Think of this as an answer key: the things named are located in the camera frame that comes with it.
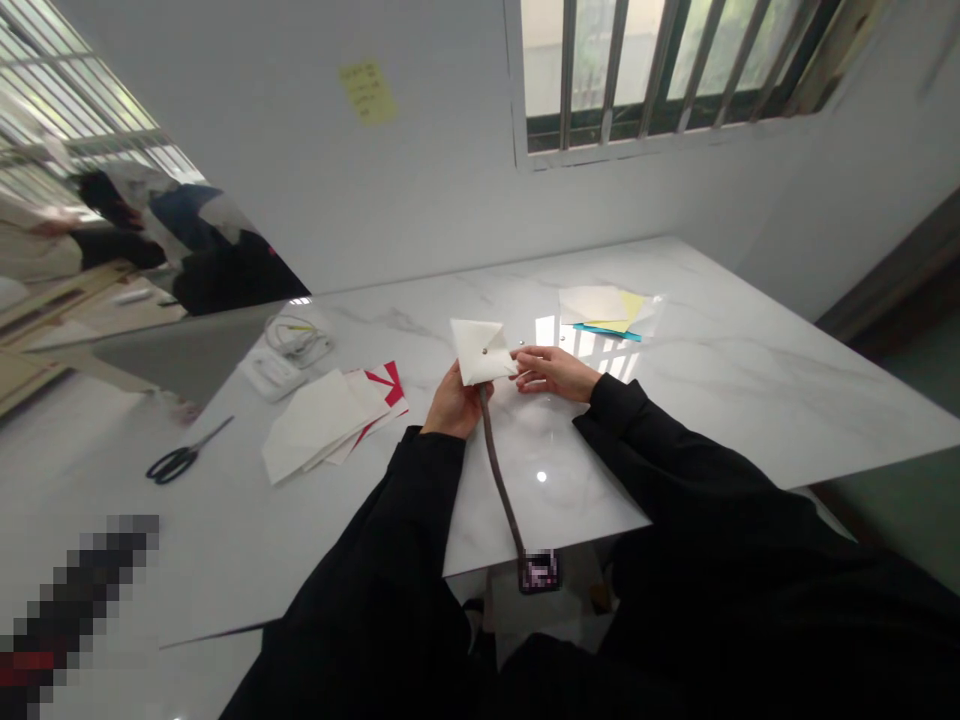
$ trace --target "stack of paper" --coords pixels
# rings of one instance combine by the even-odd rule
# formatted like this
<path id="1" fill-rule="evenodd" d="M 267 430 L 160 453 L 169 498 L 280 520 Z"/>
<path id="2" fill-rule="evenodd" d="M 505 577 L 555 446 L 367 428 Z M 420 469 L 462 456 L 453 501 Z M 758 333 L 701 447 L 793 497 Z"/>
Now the stack of paper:
<path id="1" fill-rule="evenodd" d="M 560 323 L 640 342 L 642 337 L 630 329 L 653 314 L 648 300 L 613 285 L 564 288 L 560 290 Z"/>
<path id="2" fill-rule="evenodd" d="M 407 410 L 395 363 L 327 373 L 297 390 L 274 421 L 263 446 L 271 484 L 324 460 L 342 464 L 363 437 Z"/>

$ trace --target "yellow sticky note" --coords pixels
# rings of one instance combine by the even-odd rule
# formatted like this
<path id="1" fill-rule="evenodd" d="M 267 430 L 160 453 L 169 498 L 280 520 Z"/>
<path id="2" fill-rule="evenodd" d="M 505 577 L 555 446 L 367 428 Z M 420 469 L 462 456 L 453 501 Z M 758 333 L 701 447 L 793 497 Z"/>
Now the yellow sticky note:
<path id="1" fill-rule="evenodd" d="M 344 65 L 340 68 L 340 82 L 360 122 L 367 127 L 390 122 L 396 117 L 397 106 L 377 63 Z"/>
<path id="2" fill-rule="evenodd" d="M 640 308 L 643 307 L 643 298 L 639 295 L 628 293 L 626 290 L 620 291 L 620 297 L 623 298 L 623 306 L 627 309 L 627 317 L 629 320 L 611 320 L 608 322 L 584 323 L 584 325 L 600 328 L 601 330 L 626 332 L 629 327 L 633 325 L 633 319 L 640 313 Z"/>

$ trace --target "white marble table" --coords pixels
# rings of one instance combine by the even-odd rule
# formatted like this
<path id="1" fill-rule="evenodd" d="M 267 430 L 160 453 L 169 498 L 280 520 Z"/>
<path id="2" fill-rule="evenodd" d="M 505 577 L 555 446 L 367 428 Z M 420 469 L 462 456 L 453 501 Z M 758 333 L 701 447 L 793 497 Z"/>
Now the white marble table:
<path id="1" fill-rule="evenodd" d="M 656 337 L 609 342 L 557 325 L 557 289 L 615 284 L 666 294 Z M 454 359 L 449 318 L 505 323 L 508 341 L 557 343 L 621 377 L 694 430 L 794 488 L 960 443 L 960 420 L 679 240 L 661 238 L 320 296 L 336 349 L 318 370 L 396 360 L 411 412 L 339 468 L 276 487 L 260 447 L 283 404 L 234 373 L 187 433 L 235 415 L 194 468 L 153 493 L 161 515 L 161 643 L 278 617 L 379 481 L 404 427 L 423 420 Z M 648 520 L 570 423 L 582 406 L 497 382 L 492 415 L 530 547 L 562 547 Z M 514 556 L 479 434 L 468 445 L 444 573 Z"/>

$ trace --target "white paper pouch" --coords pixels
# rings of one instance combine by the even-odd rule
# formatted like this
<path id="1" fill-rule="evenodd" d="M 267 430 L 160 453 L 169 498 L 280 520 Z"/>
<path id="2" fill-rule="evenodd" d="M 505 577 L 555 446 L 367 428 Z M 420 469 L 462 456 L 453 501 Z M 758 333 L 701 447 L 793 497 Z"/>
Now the white paper pouch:
<path id="1" fill-rule="evenodd" d="M 502 323 L 453 318 L 450 327 L 464 385 L 517 374 L 517 363 L 510 357 Z"/>

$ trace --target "white wall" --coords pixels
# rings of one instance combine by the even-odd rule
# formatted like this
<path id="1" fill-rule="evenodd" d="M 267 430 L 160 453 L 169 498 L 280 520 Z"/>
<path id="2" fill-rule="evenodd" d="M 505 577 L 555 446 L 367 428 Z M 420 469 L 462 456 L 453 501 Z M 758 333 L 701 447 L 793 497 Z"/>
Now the white wall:
<path id="1" fill-rule="evenodd" d="M 501 0 L 58 2 L 314 292 L 671 233 L 810 317 L 960 181 L 955 155 L 936 148 L 943 136 L 957 150 L 949 119 L 928 152 L 914 148 L 931 143 L 916 124 L 902 150 L 910 113 L 882 93 L 887 76 L 906 88 L 932 61 L 948 2 L 926 4 L 939 9 L 904 9 L 918 19 L 885 29 L 887 55 L 907 46 L 906 61 L 871 67 L 817 132 L 798 123 L 760 141 L 524 174 Z M 377 128 L 359 125 L 337 76 L 368 57 L 400 111 Z M 898 163 L 890 177 L 885 156 Z M 811 265 L 815 279 L 794 274 Z"/>
<path id="2" fill-rule="evenodd" d="M 960 185 L 960 47 L 918 98 L 957 13 L 897 3 L 741 277 L 815 319 Z"/>

